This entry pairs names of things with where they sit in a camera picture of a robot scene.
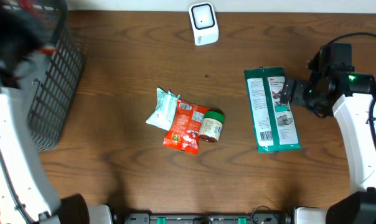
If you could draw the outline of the green product pouch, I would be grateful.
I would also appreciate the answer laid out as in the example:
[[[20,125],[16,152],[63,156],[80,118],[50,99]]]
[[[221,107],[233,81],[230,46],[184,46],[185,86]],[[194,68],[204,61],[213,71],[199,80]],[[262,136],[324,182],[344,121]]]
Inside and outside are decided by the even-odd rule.
[[[257,151],[274,153],[301,149],[291,107],[281,102],[284,68],[254,68],[245,70],[244,76]]]

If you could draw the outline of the green lid spice jar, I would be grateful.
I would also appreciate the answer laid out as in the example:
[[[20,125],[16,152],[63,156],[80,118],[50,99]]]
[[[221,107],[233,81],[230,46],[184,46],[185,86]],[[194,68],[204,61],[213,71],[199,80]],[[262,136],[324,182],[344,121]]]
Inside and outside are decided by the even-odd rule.
[[[207,142],[218,142],[224,122],[225,116],[222,113],[207,111],[200,126],[199,137]]]

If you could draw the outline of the orange snack packet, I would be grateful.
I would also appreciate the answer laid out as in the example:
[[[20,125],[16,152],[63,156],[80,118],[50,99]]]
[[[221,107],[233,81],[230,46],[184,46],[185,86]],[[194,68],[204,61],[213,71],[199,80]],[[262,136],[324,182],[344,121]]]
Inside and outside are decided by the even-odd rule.
[[[174,121],[163,140],[163,146],[196,155],[199,151],[199,131],[209,108],[177,100]]]

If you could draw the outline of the mint green wipes pack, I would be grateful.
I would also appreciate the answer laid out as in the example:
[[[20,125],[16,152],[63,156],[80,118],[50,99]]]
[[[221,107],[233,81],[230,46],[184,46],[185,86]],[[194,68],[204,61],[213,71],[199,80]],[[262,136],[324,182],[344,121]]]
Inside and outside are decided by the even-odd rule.
[[[174,121],[177,100],[181,96],[164,91],[162,88],[157,88],[156,93],[157,105],[152,115],[146,120],[146,124],[169,131]]]

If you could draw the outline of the red sachet stick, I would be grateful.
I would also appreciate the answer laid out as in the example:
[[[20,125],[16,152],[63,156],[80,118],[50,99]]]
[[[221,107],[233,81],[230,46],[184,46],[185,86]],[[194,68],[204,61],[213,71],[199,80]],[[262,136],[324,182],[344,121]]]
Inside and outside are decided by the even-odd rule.
[[[41,47],[39,50],[37,50],[38,53],[44,54],[44,55],[52,55],[57,52],[57,49],[55,47],[51,46],[46,46],[46,47]]]

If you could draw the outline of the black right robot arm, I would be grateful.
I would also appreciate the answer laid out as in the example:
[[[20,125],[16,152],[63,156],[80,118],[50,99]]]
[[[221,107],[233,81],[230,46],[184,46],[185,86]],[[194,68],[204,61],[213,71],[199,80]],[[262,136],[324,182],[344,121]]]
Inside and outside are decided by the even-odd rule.
[[[376,83],[370,74],[332,72],[287,79],[281,102],[337,120],[349,164],[350,195],[329,208],[297,207],[293,223],[376,223]]]

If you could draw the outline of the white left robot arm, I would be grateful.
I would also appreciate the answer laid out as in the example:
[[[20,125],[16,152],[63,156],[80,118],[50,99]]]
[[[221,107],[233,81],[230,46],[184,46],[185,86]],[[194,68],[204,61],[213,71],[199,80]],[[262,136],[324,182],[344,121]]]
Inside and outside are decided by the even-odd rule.
[[[65,1],[0,1],[1,223],[116,223],[108,205],[60,198],[39,157],[60,141],[85,55]]]

